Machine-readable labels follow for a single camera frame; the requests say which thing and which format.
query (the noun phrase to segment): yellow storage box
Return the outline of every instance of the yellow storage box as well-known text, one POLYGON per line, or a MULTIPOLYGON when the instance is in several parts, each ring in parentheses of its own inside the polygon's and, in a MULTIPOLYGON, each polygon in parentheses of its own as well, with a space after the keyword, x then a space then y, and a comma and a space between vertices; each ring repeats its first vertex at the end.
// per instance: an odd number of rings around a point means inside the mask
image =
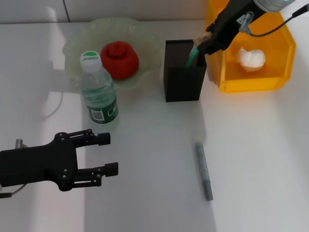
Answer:
MULTIPOLYGON (((206 15, 206 27, 227 5, 228 0, 209 0, 206 15)), ((250 24, 254 34, 262 34, 280 25, 283 18, 280 13, 266 13, 250 24)), ((247 92, 275 90, 290 79, 296 44, 287 28, 261 38, 239 33, 225 51, 206 56, 209 76, 213 77, 219 92, 247 92), (237 62, 238 51, 243 47, 247 51, 260 49, 266 56, 262 69, 246 72, 237 62)))

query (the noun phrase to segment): bottle cap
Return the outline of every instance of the bottle cap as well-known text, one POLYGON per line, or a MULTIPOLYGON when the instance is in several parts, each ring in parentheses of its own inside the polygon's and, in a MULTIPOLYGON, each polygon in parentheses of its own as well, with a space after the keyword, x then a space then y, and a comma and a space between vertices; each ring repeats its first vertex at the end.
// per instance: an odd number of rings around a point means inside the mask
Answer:
POLYGON ((96 73, 102 67, 102 61, 99 53, 95 51, 86 51, 82 53, 80 62, 83 71, 86 73, 96 73))

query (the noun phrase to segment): clear plastic plate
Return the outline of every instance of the clear plastic plate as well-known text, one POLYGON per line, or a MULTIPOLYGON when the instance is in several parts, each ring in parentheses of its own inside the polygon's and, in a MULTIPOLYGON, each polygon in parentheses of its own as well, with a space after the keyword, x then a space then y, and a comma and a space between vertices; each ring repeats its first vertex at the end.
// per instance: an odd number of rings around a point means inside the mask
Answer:
POLYGON ((66 74, 78 84, 82 72, 80 55, 89 50, 100 53, 106 44, 114 41, 128 42, 140 62, 139 70, 126 80, 115 81, 117 85, 135 87, 147 72, 160 68, 164 43, 143 22, 130 18, 99 18, 88 23, 63 46, 66 74))

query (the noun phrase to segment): pen holder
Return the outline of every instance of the pen holder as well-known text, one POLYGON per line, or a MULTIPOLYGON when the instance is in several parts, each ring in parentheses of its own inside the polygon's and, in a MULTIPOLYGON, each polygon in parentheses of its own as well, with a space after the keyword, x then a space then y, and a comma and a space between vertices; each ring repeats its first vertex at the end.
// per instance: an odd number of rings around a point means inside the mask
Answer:
POLYGON ((206 71, 205 55, 198 53, 185 67, 193 48, 192 40, 165 42, 164 90, 166 102, 198 101, 206 71))

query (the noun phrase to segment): marker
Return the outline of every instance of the marker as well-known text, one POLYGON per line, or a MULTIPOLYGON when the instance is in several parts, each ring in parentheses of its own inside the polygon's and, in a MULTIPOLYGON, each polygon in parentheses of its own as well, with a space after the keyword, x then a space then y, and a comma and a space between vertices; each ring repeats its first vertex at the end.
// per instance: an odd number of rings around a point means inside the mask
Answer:
POLYGON ((211 179, 209 177, 209 172, 207 168, 204 146, 201 142, 196 143, 196 152, 197 152, 198 168, 202 180, 205 197, 207 201, 212 201, 213 197, 211 191, 211 179))

